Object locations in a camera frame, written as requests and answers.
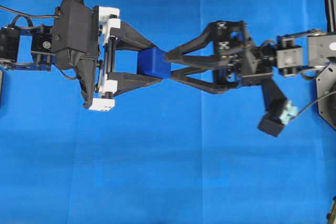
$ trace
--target mounting plate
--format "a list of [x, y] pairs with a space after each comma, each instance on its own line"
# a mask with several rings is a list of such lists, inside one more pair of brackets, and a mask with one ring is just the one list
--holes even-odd
[[[317, 97], [321, 97], [329, 92], [332, 86], [336, 83], [336, 65], [329, 64], [317, 77]], [[336, 130], [336, 124], [333, 122], [328, 110], [328, 98], [318, 102], [319, 114], [331, 127]]]

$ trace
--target wire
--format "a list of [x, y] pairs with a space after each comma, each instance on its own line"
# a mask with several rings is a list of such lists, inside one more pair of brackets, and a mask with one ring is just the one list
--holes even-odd
[[2, 5], [0, 5], [0, 9], [6, 10], [6, 11], [8, 11], [10, 13], [21, 15], [21, 16], [24, 16], [24, 17], [27, 17], [27, 18], [59, 18], [59, 16], [56, 16], [56, 15], [39, 15], [39, 16], [30, 15], [30, 14], [18, 12], [17, 10], [10, 9], [10, 8], [2, 6]]
[[22, 29], [22, 30], [34, 30], [34, 29], [38, 29], [43, 27], [43, 25], [41, 26], [14, 26], [14, 27], [10, 27], [10, 28], [16, 28], [16, 29]]
[[260, 55], [263, 57], [264, 56], [264, 53], [262, 52], [263, 48], [267, 45], [267, 44], [276, 44], [276, 42], [272, 39], [268, 39], [268, 40], [265, 40], [259, 47], [259, 53]]
[[28, 26], [29, 26], [29, 27], [33, 27], [33, 26], [34, 26], [32, 20], [31, 20], [29, 17], [25, 17], [25, 16], [22, 16], [22, 15], [17, 15], [17, 16], [15, 16], [15, 18], [12, 20], [10, 26], [15, 26], [17, 20], [18, 20], [19, 18], [21, 18], [21, 17], [22, 17], [22, 18], [25, 18], [25, 19], [27, 20], [27, 23], [28, 23]]
[[296, 116], [294, 116], [294, 117], [291, 119], [291, 121], [292, 121], [293, 119], [297, 118], [299, 115], [301, 115], [301, 114], [302, 114], [304, 111], [306, 111], [309, 107], [313, 106], [315, 103], [317, 103], [317, 102], [323, 100], [324, 98], [327, 98], [327, 97], [329, 97], [329, 96], [331, 96], [331, 95], [333, 95], [333, 94], [336, 94], [336, 90], [335, 90], [335, 91], [332, 91], [332, 92], [330, 92], [330, 93], [328, 93], [328, 94], [325, 94], [325, 95], [323, 95], [323, 96], [321, 96], [321, 97], [319, 97], [319, 98], [317, 98], [315, 101], [312, 101], [312, 102], [309, 103], [307, 106], [305, 106], [302, 110], [300, 110], [300, 112], [299, 112]]
[[[306, 80], [306, 81], [312, 81], [315, 80], [319, 76], [319, 72], [321, 72], [325, 67], [318, 67], [318, 68], [304, 68], [300, 70], [298, 73], [301, 74], [301, 76]], [[315, 76], [308, 76], [304, 74], [305, 72], [312, 72], [315, 71], [317, 72]]]
[[316, 74], [315, 76], [307, 76], [305, 75], [303, 72], [300, 73], [301, 76], [306, 80], [306, 81], [312, 81], [315, 80], [318, 76], [318, 74]]
[[69, 80], [69, 81], [75, 81], [75, 80], [77, 80], [77, 75], [76, 75], [75, 77], [70, 77], [70, 76], [68, 76], [67, 74], [65, 74], [62, 70], [60, 70], [60, 69], [56, 66], [55, 63], [52, 63], [52, 64], [58, 69], [58, 71], [61, 72], [61, 74], [64, 76], [65, 79], [67, 79], [67, 80]]

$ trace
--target light blue connector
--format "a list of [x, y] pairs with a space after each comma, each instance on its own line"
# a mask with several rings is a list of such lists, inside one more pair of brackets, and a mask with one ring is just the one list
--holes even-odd
[[298, 115], [298, 107], [293, 106], [291, 101], [287, 101], [285, 109], [279, 118], [282, 124], [288, 125], [291, 118], [297, 115]]

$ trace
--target blue cloth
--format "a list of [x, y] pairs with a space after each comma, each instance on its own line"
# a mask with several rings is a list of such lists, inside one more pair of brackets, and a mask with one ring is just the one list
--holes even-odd
[[[52, 14], [61, 0], [0, 0]], [[257, 44], [326, 29], [323, 0], [85, 0], [169, 51], [215, 20], [244, 20]], [[14, 15], [1, 11], [0, 22]], [[36, 20], [35, 24], [52, 24]], [[29, 61], [30, 38], [19, 58]], [[211, 54], [211, 46], [202, 55]], [[118, 52], [118, 71], [136, 72]], [[208, 80], [211, 73], [199, 75]], [[117, 97], [86, 111], [78, 82], [57, 70], [5, 72], [0, 109], [1, 223], [325, 223], [336, 195], [336, 133], [311, 108], [279, 138], [256, 129], [260, 87], [210, 95], [180, 83]], [[303, 107], [316, 97], [300, 76], [275, 81]]]

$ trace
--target blue cube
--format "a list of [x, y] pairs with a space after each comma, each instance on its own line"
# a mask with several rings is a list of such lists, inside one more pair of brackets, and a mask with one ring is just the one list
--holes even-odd
[[137, 74], [170, 78], [171, 64], [164, 60], [165, 51], [153, 47], [138, 53]]

